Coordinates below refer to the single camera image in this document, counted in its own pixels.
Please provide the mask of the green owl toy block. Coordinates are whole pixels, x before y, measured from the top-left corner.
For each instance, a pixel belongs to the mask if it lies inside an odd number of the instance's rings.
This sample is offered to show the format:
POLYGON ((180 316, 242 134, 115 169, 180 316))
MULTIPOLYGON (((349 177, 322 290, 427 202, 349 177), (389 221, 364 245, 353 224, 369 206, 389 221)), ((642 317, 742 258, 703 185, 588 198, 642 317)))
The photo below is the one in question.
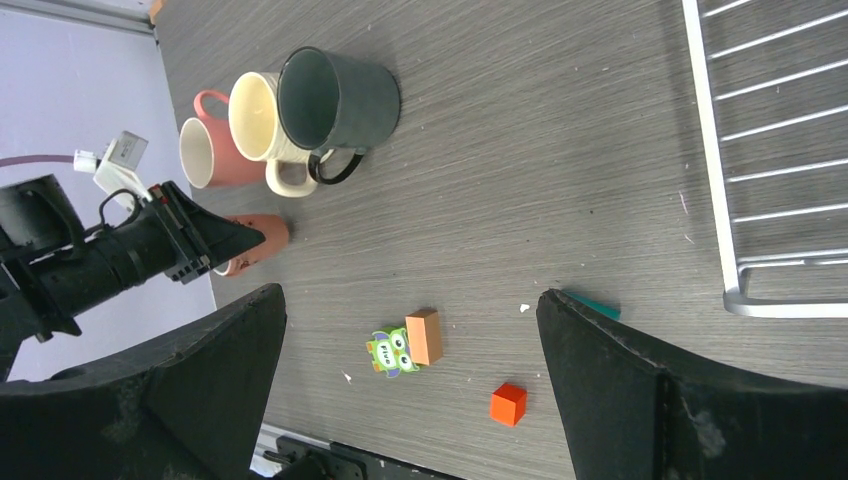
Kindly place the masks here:
POLYGON ((412 361, 407 329, 405 327, 386 327, 372 333, 373 338, 366 342, 366 350, 371 355, 372 366, 378 373, 388 378, 401 374, 415 373, 420 367, 412 361))

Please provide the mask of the tan wooden block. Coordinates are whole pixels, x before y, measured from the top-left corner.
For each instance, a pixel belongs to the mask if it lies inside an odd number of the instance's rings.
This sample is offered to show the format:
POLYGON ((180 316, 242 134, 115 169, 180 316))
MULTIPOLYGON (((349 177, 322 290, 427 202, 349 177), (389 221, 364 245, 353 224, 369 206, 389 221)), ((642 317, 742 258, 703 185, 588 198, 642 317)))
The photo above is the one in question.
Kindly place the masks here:
POLYGON ((440 317, 435 309, 420 309, 405 317, 411 360, 430 366, 444 356, 440 317))

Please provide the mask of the pink mug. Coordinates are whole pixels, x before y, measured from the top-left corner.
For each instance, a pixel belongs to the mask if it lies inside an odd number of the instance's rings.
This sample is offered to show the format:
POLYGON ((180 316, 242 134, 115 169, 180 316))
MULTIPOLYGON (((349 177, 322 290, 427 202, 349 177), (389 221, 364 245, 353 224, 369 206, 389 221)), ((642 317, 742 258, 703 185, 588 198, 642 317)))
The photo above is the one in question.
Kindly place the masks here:
POLYGON ((229 97, 202 90, 193 100, 195 116, 186 119, 179 133, 179 157, 187 181, 195 188, 243 186, 264 179, 265 165, 248 160, 236 147, 227 118, 210 114, 207 98, 225 106, 229 97))

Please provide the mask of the light green cream mug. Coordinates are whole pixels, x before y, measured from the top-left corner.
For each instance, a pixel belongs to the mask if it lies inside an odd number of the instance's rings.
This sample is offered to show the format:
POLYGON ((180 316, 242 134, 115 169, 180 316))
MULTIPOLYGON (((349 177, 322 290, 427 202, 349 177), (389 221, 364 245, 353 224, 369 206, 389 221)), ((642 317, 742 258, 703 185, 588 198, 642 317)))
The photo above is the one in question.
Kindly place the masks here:
POLYGON ((229 128, 238 151, 248 160, 264 165, 265 182, 272 192, 303 198, 312 194, 318 183, 309 174, 299 184, 281 177, 284 166, 307 170, 310 152, 290 140, 282 127, 277 106, 279 78, 279 74, 270 72, 242 74, 229 97, 229 128))

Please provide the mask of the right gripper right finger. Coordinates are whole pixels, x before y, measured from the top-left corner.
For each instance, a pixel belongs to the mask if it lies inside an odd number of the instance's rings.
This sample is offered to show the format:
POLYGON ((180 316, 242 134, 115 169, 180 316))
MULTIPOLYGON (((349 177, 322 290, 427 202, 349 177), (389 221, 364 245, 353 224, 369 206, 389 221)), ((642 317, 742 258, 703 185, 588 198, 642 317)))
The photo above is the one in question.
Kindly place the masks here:
POLYGON ((537 325, 579 479, 843 479, 847 392, 723 364, 544 292, 537 325))

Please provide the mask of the black base bar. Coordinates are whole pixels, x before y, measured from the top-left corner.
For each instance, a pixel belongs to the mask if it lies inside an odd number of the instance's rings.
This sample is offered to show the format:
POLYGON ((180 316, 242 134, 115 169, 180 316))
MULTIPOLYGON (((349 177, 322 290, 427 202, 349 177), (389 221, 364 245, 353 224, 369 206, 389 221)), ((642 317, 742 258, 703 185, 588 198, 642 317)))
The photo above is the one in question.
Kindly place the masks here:
POLYGON ((338 442, 313 444, 287 436, 260 440, 251 470, 251 479, 458 479, 338 442))

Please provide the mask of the red cube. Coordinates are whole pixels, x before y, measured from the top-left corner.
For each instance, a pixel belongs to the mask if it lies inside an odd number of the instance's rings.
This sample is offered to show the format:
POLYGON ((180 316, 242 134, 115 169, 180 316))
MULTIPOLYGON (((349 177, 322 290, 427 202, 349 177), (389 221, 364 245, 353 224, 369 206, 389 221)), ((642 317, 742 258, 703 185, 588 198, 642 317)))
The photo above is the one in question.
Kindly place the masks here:
POLYGON ((490 418, 508 427, 515 427, 526 412, 527 391, 519 386, 504 383, 496 389, 490 400, 490 418))

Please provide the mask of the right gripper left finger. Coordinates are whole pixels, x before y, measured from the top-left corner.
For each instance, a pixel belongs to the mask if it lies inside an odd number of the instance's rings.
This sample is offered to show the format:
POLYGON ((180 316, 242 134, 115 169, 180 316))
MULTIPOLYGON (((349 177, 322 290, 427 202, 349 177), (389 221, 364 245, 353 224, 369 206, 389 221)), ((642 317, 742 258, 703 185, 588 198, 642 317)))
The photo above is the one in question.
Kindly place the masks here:
POLYGON ((1 387, 5 479, 247 479, 286 330, 264 285, 53 377, 1 387))

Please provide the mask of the teal block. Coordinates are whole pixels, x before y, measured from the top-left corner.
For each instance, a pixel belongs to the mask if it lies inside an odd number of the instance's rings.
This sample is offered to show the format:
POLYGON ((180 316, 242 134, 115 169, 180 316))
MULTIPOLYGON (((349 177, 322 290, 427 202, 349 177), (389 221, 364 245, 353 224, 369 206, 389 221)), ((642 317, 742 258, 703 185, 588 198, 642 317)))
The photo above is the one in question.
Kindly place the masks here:
POLYGON ((595 312, 598 312, 599 314, 601 314, 601 315, 603 315, 603 316, 605 316, 605 317, 607 317, 611 320, 619 321, 620 318, 621 318, 621 312, 616 308, 613 308, 609 305, 594 301, 592 299, 586 298, 584 296, 578 295, 578 294, 573 293, 573 292, 565 291, 565 294, 567 296, 569 296, 571 299, 573 299, 577 302, 580 302, 582 305, 585 305, 586 307, 592 309, 595 312))

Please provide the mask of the dark grey mug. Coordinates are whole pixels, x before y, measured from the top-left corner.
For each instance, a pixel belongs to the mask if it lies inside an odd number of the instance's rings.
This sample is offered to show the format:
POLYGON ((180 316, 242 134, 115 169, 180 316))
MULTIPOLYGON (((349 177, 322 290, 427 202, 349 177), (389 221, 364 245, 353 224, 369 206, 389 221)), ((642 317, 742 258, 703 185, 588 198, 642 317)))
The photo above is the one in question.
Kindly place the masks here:
POLYGON ((401 113, 397 80, 382 65, 312 46, 294 50, 285 60, 276 87, 281 127, 309 153, 309 177, 336 185, 357 169, 368 150, 386 142, 401 113), (353 152, 335 176, 321 158, 331 150, 353 152))

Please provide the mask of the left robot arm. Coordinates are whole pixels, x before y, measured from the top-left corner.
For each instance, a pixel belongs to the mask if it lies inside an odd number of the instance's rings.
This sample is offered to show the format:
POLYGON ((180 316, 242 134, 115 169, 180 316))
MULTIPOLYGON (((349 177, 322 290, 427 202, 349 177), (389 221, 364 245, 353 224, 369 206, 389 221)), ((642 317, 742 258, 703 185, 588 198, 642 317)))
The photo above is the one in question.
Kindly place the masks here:
POLYGON ((146 194, 122 188, 130 214, 83 226, 54 175, 1 190, 1 378, 22 343, 78 336, 75 318, 165 274, 187 284, 266 237, 215 215, 166 181, 146 194))

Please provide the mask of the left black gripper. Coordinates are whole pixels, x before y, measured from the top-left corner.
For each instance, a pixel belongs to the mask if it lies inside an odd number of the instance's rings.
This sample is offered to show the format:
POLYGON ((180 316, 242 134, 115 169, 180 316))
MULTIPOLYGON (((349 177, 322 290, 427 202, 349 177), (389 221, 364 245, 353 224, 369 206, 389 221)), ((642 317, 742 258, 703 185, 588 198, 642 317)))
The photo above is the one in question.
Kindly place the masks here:
POLYGON ((151 193, 124 223, 84 242, 80 257, 56 253, 39 262, 39 281, 59 311, 85 312, 159 274, 187 284, 265 241, 171 181, 151 193))

